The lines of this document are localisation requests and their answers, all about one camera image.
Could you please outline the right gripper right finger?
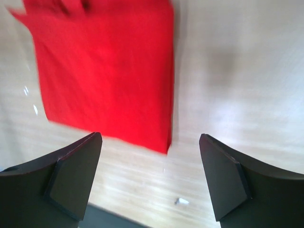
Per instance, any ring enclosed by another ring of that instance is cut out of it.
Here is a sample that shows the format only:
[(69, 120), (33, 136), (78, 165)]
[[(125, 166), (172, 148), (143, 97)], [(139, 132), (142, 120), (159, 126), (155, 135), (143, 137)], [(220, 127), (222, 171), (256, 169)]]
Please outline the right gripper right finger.
[(259, 161), (208, 134), (199, 140), (215, 219), (222, 228), (302, 228), (304, 176)]

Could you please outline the red t shirt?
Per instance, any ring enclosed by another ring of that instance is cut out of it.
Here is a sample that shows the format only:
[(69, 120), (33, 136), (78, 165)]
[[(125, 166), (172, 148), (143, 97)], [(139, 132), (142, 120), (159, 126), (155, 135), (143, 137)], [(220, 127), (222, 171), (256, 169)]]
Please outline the red t shirt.
[(169, 0), (26, 0), (48, 120), (167, 154), (174, 103)]

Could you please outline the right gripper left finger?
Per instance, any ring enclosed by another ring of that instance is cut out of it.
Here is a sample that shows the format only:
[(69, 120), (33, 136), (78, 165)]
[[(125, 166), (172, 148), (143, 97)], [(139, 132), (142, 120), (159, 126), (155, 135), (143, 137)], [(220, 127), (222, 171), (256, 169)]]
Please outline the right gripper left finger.
[(77, 228), (102, 148), (98, 132), (0, 173), (2, 228)]

